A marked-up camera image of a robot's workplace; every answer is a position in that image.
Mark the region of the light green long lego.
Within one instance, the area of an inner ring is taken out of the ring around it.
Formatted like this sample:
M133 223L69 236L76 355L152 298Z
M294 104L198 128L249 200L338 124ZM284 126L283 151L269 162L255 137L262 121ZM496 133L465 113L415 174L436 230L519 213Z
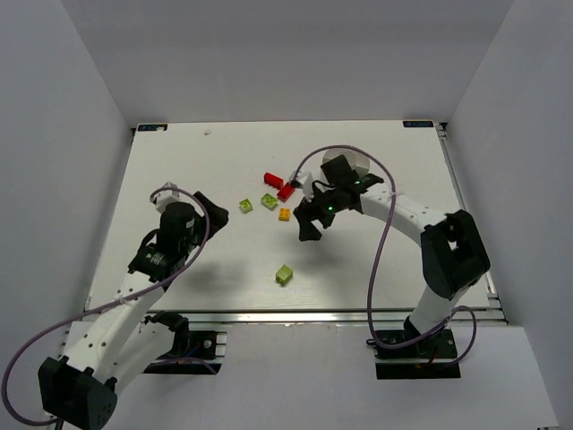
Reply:
M261 204L269 210L273 210L278 206L278 198L269 193L264 194L261 197Z

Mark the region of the lime green lego block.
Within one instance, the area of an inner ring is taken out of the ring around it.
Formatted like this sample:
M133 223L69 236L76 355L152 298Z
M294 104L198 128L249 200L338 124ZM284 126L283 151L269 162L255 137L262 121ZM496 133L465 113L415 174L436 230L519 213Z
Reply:
M293 278L293 275L293 270L286 264L283 264L275 274L275 281L279 285L285 286Z

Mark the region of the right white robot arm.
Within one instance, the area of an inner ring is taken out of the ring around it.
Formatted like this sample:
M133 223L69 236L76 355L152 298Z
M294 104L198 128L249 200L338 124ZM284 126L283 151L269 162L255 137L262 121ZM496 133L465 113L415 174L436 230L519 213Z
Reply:
M424 291L406 318L403 337L396 343L372 335L375 345L399 350L419 344L442 331L453 316L464 311L462 296L489 271L491 262L470 213L436 211L398 194L373 174L337 184L324 184L306 175L292 181L304 197L294 210L300 241L318 241L322 228L331 226L341 211L358 213L383 222L384 229L374 258L381 258L394 228L419 246Z

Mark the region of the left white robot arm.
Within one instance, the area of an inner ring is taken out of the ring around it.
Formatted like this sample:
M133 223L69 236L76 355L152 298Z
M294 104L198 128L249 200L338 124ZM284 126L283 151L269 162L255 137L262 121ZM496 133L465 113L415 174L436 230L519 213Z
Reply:
M141 241L115 295L116 304L98 314L83 336L58 359L38 370L43 408L80 429L101 429L111 418L119 394L150 365L187 357L189 322L174 312L150 316L175 277L228 223L228 211L204 194L184 202L166 185L151 202L158 227Z

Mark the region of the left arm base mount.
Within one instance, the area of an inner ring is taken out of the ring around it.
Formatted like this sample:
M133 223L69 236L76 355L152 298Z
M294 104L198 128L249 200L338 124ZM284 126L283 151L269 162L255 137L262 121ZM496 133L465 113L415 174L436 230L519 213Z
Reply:
M141 329L165 326L173 335L171 349L143 371L145 374L217 375L226 353L227 333L193 328L187 317L174 312L146 316Z

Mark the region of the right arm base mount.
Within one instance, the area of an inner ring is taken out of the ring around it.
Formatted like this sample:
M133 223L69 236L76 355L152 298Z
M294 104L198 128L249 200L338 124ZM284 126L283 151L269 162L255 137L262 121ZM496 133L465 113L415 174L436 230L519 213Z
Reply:
M400 349L378 346L374 339L366 341L373 348L376 377L378 380L438 380L459 379L459 364L453 333L444 329L429 339Z

